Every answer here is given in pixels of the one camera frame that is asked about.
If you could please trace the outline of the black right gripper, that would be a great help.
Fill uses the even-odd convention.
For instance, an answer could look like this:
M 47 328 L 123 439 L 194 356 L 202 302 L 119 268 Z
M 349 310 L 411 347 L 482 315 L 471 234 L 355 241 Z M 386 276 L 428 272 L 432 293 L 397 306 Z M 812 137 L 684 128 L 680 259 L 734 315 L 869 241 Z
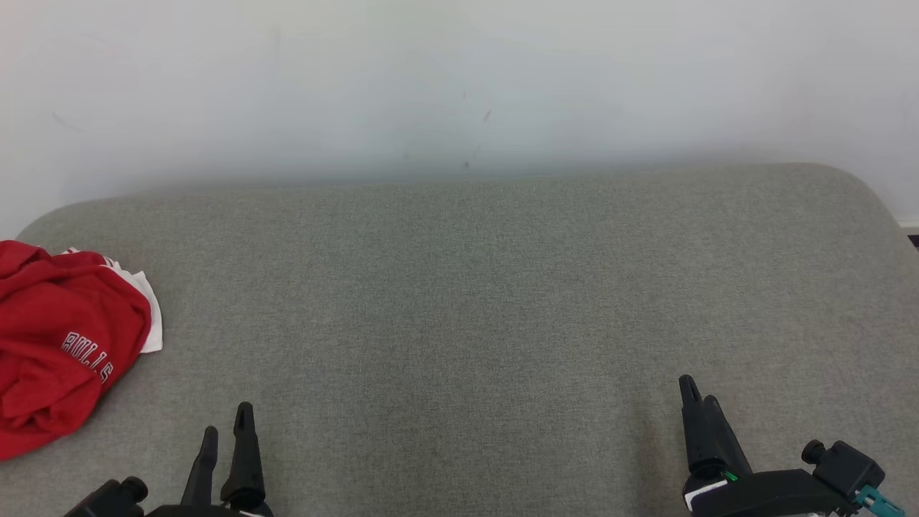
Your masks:
M 678 383 L 690 473 L 683 498 L 691 515 L 824 516 L 837 510 L 837 465 L 754 473 L 718 399 L 702 396 L 690 374 Z

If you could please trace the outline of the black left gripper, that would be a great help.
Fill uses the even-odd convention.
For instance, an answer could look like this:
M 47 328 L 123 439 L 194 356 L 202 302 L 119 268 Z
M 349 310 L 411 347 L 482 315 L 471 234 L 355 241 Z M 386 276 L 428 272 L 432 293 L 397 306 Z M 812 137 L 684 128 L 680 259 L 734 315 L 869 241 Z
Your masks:
M 211 505 L 219 432 L 215 427 L 207 427 L 190 469 L 180 505 L 163 505 L 146 516 L 274 516 L 266 505 L 265 478 L 255 427 L 255 412 L 251 403 L 242 402 L 238 406 L 233 436 L 230 471 L 220 490 L 220 500 L 227 506 Z

